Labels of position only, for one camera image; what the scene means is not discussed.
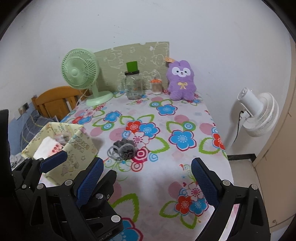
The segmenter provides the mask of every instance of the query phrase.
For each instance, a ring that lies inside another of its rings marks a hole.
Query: glass jar
[[[151,90],[152,93],[155,95],[160,95],[163,92],[163,85],[162,81],[159,79],[154,78],[151,82]]]
[[[139,73],[125,72],[125,78],[123,80],[126,96],[130,100],[138,100],[142,98],[144,94],[143,81],[139,76]]]

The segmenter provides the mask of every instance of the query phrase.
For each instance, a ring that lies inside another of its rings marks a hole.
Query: black baseboard
[[[256,155],[254,153],[252,154],[242,154],[242,155],[229,155],[227,156],[229,161],[236,161],[236,160],[244,160],[244,159],[250,159],[252,162],[255,161]]]

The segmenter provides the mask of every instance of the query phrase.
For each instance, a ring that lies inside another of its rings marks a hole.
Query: fabric storage box
[[[59,122],[47,123],[37,135],[30,141],[22,151],[24,158],[33,158],[34,153],[41,144],[42,140],[56,134],[68,134],[70,140],[63,150],[67,152],[67,160],[45,174],[46,178],[56,185],[61,185],[68,179],[74,179],[81,170],[85,170],[98,150],[91,138],[85,134],[83,125],[67,124]]]

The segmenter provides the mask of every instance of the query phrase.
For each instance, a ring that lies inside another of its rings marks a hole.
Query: chair backrest
[[[45,91],[39,97],[33,97],[32,102],[41,115],[47,118],[56,116],[62,120],[69,112],[67,102],[69,102],[72,109],[75,108],[78,99],[83,95],[86,90],[76,90],[70,86],[61,86]]]

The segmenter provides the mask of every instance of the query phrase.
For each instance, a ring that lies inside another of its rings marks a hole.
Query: green desk fan
[[[100,69],[93,53],[85,49],[73,49],[62,61],[62,75],[74,89],[91,89],[92,95],[86,99],[87,106],[100,105],[113,97],[110,91],[98,91],[96,79]]]

